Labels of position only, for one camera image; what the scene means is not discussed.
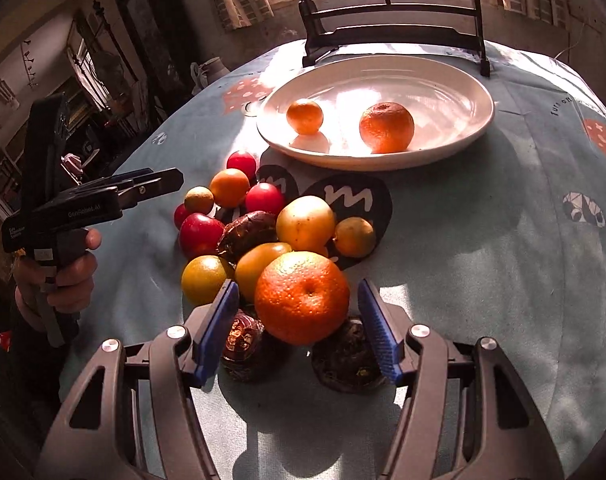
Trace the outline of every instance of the table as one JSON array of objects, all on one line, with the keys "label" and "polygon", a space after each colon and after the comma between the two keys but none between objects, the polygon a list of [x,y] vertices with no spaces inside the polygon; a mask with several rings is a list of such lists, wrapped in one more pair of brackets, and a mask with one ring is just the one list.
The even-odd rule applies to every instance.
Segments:
[{"label": "table", "polygon": [[[567,66],[490,42],[490,79],[480,77],[470,54],[444,47],[351,46],[329,60],[374,53],[425,56],[468,72],[492,94],[496,118],[459,155],[369,176],[389,190],[393,211],[377,251],[346,270],[350,283],[371,278],[384,300],[448,338],[497,338],[568,474],[606,427],[606,109]],[[208,185],[229,153],[253,152],[269,166],[268,180],[295,196],[325,178],[339,182],[332,181],[338,172],[268,149],[254,119],[240,111],[294,77],[302,55],[302,42],[285,44],[216,81],[120,168],[175,166],[185,185],[100,226],[96,289],[63,394],[104,339],[150,340],[183,320],[185,260],[173,211],[188,188]],[[225,480],[374,478],[404,396],[391,386],[364,397],[330,391],[315,380],[305,348],[266,383],[236,384],[222,372],[193,391]],[[149,412],[142,420],[148,463],[158,473]]]}]

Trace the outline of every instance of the white plate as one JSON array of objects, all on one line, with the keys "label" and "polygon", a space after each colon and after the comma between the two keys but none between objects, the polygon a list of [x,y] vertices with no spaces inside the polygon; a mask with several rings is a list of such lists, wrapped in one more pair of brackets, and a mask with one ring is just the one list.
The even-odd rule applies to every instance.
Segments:
[{"label": "white plate", "polygon": [[[285,113],[297,99],[323,108],[314,136],[299,136]],[[376,103],[402,104],[414,117],[407,150],[373,155],[361,140],[361,114]],[[471,75],[448,64],[412,56],[364,56],[309,70],[264,101],[256,125],[275,150],[323,168],[381,171],[422,166],[460,152],[494,118],[494,101]]]}]

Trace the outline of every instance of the blue gripper pad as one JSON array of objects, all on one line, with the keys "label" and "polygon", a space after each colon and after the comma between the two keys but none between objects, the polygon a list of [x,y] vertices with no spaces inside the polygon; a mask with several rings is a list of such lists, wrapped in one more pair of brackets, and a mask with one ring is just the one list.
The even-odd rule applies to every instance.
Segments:
[{"label": "blue gripper pad", "polygon": [[208,313],[206,320],[203,321],[207,322],[209,319],[205,332],[200,341],[194,341],[196,347],[193,351],[196,360],[194,377],[201,386],[214,376],[219,367],[223,346],[232,328],[234,316],[238,312],[238,285],[235,282],[224,285],[210,308],[213,309],[213,313],[211,315]]},{"label": "blue gripper pad", "polygon": [[374,296],[366,280],[361,280],[357,294],[359,311],[363,319],[365,333],[374,350],[381,373],[393,384],[401,385],[403,372],[403,340],[398,341],[390,329],[377,297]]}]

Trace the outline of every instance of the red pattern on tablecloth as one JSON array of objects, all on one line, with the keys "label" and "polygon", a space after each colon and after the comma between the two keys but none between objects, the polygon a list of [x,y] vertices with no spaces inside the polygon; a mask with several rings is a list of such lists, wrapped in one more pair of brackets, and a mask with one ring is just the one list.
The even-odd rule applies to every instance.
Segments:
[{"label": "red pattern on tablecloth", "polygon": [[606,156],[606,124],[594,119],[584,121],[587,136],[595,143]]},{"label": "red pattern on tablecloth", "polygon": [[234,83],[232,87],[223,94],[225,103],[225,114],[241,110],[246,103],[259,101],[274,90],[273,87],[261,83],[259,76],[243,79]]}]

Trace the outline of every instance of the red tomato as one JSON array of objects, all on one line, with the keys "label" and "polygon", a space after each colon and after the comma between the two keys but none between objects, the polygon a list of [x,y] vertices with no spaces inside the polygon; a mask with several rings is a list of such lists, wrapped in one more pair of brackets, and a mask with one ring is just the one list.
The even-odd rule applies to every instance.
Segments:
[{"label": "red tomato", "polygon": [[234,152],[228,157],[225,167],[228,170],[241,170],[251,180],[256,174],[256,159],[252,153]]},{"label": "red tomato", "polygon": [[10,351],[10,345],[12,344],[12,332],[1,332],[0,333],[0,347],[6,352]]},{"label": "red tomato", "polygon": [[177,229],[181,228],[181,225],[189,215],[190,213],[185,208],[185,204],[179,204],[179,206],[174,210],[174,225]]},{"label": "red tomato", "polygon": [[245,208],[248,213],[265,211],[278,215],[284,207],[285,199],[279,188],[267,182],[256,184],[245,196]]},{"label": "red tomato", "polygon": [[189,260],[204,254],[214,254],[223,235],[224,225],[201,213],[189,215],[179,231],[179,245]]}]

